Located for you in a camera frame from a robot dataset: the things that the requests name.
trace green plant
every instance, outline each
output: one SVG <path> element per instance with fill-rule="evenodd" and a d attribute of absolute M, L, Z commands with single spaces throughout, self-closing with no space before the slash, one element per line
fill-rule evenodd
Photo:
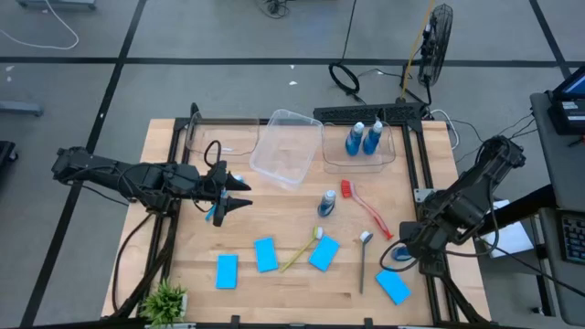
<path fill-rule="evenodd" d="M 171 287 L 168 280 L 163 280 L 155 293 L 144 301 L 140 315 L 152 321 L 153 328 L 173 326 L 173 322 L 181 322 L 181 306 L 186 289 L 181 286 Z"/>

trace yellow-green toothbrush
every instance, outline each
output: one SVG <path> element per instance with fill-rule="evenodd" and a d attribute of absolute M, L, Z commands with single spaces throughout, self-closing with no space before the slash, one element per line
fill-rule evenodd
<path fill-rule="evenodd" d="M 305 250 L 307 250 L 307 248 L 311 247 L 311 244 L 313 244 L 313 242 L 315 240 L 321 239 L 322 237 L 323 237 L 323 228 L 315 226 L 313 228 L 313 236 L 311 237 L 311 240 L 309 242 L 307 242 L 307 244 L 305 244 L 301 249 L 299 249 L 299 251 L 297 251 L 294 254 L 294 256 L 292 256 L 291 260 L 289 260 L 289 262 L 287 262 L 283 267 L 281 267 L 281 269 L 279 271 L 280 272 L 286 271 L 286 269 L 288 269 L 289 266 L 291 266 L 294 262 L 296 262 L 296 260 L 299 259 L 299 257 L 301 257 L 301 255 L 303 254 L 303 252 Z"/>

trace red cleaning brush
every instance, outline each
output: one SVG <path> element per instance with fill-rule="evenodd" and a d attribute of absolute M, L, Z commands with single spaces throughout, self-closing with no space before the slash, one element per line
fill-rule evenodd
<path fill-rule="evenodd" d="M 354 200 L 361 206 L 363 207 L 365 210 L 367 210 L 367 212 L 376 220 L 376 222 L 378 223 L 378 226 L 380 227 L 380 229 L 382 230 L 382 232 L 384 232 L 384 235 L 386 236 L 386 239 L 392 239 L 393 235 L 390 234 L 390 231 L 388 230 L 388 228 L 386 227 L 386 224 L 384 223 L 384 220 L 382 220 L 382 216 L 379 215 L 379 213 L 374 210 L 373 207 L 370 207 L 367 205 L 366 202 L 364 202 L 364 200 L 362 200 L 356 192 L 356 187 L 354 186 L 354 183 L 346 180 L 346 179 L 342 179 L 341 180 L 341 195 L 344 197 L 352 197 L 354 198 Z"/>

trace wooden tabletop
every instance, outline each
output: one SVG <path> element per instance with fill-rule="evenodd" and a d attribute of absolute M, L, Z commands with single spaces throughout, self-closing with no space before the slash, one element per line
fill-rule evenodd
<path fill-rule="evenodd" d="M 150 122 L 142 162 L 166 161 L 173 123 L 174 120 Z M 446 126 L 444 122 L 424 122 L 423 128 L 434 186 L 446 188 L 457 179 Z M 226 140 L 233 143 L 245 140 L 226 135 L 229 132 L 228 127 L 222 132 Z M 247 156 L 240 159 L 224 157 L 228 160 L 229 170 L 234 175 L 242 175 L 252 187 L 249 192 L 232 195 L 248 198 L 254 204 L 229 213 L 223 226 L 216 228 L 205 221 L 205 214 L 199 212 L 190 200 L 183 201 L 170 280 L 187 288 L 185 321 L 226 323 L 231 315 L 237 314 L 243 323 L 362 324 L 365 317 L 371 317 L 375 324 L 432 324 L 425 278 L 416 268 L 399 274 L 411 290 L 411 296 L 400 306 L 395 305 L 378 285 L 374 278 L 381 271 L 378 260 L 390 242 L 383 238 L 364 209 L 354 200 L 341 197 L 341 179 L 354 182 L 358 194 L 378 210 L 396 236 L 399 222 L 415 220 L 400 128 L 392 128 L 392 136 L 396 159 L 376 174 L 328 174 L 324 170 L 324 158 L 319 147 L 307 177 L 294 191 L 267 182 L 250 169 Z M 420 186 L 424 186 L 414 134 L 411 140 Z M 196 165 L 203 174 L 207 171 L 200 154 L 192 153 L 189 163 Z M 329 217 L 319 218 L 316 207 L 323 192 L 328 189 L 337 192 L 335 209 Z M 121 242 L 144 217 L 141 205 L 130 205 Z M 122 256 L 118 304 L 130 294 L 144 274 L 153 225 L 154 220 L 151 219 L 139 230 Z M 327 272 L 319 271 L 307 262 L 314 245 L 284 273 L 258 272 L 254 240 L 273 237 L 278 262 L 282 266 L 308 241 L 315 225 L 322 226 L 325 235 L 341 245 Z M 360 294 L 359 235 L 364 230 L 374 233 L 374 238 L 367 245 L 365 288 L 364 293 Z M 471 241 L 459 247 L 450 245 L 449 248 L 474 252 Z M 224 253 L 239 255 L 238 287 L 235 290 L 215 288 L 217 257 Z M 465 297 L 480 315 L 490 319 L 477 259 L 449 256 L 449 263 L 452 278 Z M 392 260 L 388 260 L 388 264 L 397 268 L 403 266 Z M 112 313 L 111 290 L 112 283 L 104 301 L 103 315 Z M 438 290 L 441 316 L 448 319 L 440 283 Z"/>

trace blue foam block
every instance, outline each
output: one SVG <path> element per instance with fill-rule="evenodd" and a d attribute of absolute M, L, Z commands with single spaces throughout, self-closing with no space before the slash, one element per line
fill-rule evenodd
<path fill-rule="evenodd" d="M 384 288 L 396 305 L 400 305 L 410 296 L 409 287 L 404 284 L 395 272 L 382 271 L 376 276 L 376 281 Z"/>
<path fill-rule="evenodd" d="M 256 249 L 258 272 L 262 273 L 278 269 L 272 238 L 257 239 L 254 241 L 254 248 Z"/>
<path fill-rule="evenodd" d="M 317 248 L 314 249 L 309 262 L 321 271 L 327 271 L 329 264 L 333 261 L 333 257 L 339 249 L 339 243 L 327 236 L 324 236 Z"/>
<path fill-rule="evenodd" d="M 238 255 L 219 255 L 216 288 L 235 289 L 238 284 Z"/>

